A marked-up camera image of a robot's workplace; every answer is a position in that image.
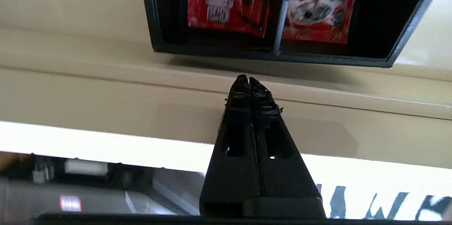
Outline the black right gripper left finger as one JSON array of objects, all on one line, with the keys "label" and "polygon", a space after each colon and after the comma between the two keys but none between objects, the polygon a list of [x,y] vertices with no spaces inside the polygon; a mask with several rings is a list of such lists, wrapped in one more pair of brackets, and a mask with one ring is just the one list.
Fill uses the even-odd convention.
[{"label": "black right gripper left finger", "polygon": [[231,85],[199,198],[205,217],[243,217],[244,203],[260,195],[250,108],[250,85],[239,75]]}]

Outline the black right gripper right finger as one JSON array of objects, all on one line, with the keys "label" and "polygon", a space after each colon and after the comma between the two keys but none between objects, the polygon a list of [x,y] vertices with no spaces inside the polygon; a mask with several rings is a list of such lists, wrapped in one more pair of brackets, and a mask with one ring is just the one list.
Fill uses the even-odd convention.
[{"label": "black right gripper right finger", "polygon": [[326,218],[322,197],[271,92],[250,77],[251,109],[261,185],[249,216]]}]

